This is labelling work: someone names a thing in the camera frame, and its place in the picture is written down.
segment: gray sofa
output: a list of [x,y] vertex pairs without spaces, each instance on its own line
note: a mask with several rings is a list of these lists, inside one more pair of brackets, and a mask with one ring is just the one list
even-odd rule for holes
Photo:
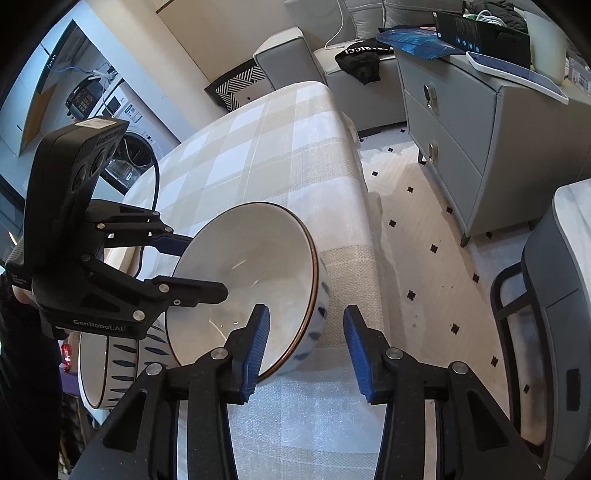
[[396,58],[382,58],[381,81],[363,85],[339,68],[335,55],[358,39],[375,37],[379,27],[423,25],[433,22],[433,11],[460,12],[462,0],[287,0],[285,5],[296,27],[270,37],[255,61],[275,89],[307,80],[325,83],[357,130],[367,131],[406,120]]

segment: metal drawer knob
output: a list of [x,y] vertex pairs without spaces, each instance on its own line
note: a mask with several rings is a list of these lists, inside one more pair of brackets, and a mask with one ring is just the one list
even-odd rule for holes
[[437,107],[437,93],[435,92],[435,85],[423,85],[423,92],[427,100],[427,108],[433,110]]
[[439,146],[436,143],[429,143],[429,162],[436,163],[439,155]]

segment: blue gripper pad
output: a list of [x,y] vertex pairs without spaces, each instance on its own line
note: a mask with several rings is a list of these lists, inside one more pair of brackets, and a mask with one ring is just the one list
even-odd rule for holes
[[367,329],[363,317],[357,305],[349,305],[345,308],[343,314],[345,339],[347,340],[349,355],[353,363],[353,369],[355,370],[355,377],[357,377],[359,391],[362,395],[365,395],[368,403],[371,403],[375,398],[372,368],[366,346],[363,344],[360,328]]
[[271,328],[269,308],[262,304],[256,305],[248,320],[247,328],[251,326],[252,322],[255,322],[256,325],[242,364],[242,384],[240,386],[240,395],[245,402],[255,392],[256,381],[261,370],[262,356],[265,353]]

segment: ceramic bowl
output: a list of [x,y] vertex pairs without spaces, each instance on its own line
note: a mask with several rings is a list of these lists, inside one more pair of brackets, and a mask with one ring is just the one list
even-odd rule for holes
[[175,277],[220,281],[228,298],[170,307],[165,329],[180,365],[224,345],[264,303],[271,330],[259,382],[293,370],[315,347],[329,306],[329,280],[301,220],[273,203],[246,203],[209,222],[185,250]]
[[80,334],[78,375],[93,408],[113,408],[135,381],[138,342],[129,338]]
[[164,368],[178,367],[166,339],[164,313],[148,329],[146,337],[138,341],[137,376],[150,364],[160,364]]

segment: person's hand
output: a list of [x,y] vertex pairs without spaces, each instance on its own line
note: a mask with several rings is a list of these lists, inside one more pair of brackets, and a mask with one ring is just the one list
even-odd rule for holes
[[30,290],[24,290],[20,287],[12,286],[12,291],[14,292],[15,298],[25,305],[31,305],[37,308],[37,304],[35,303],[35,295]]

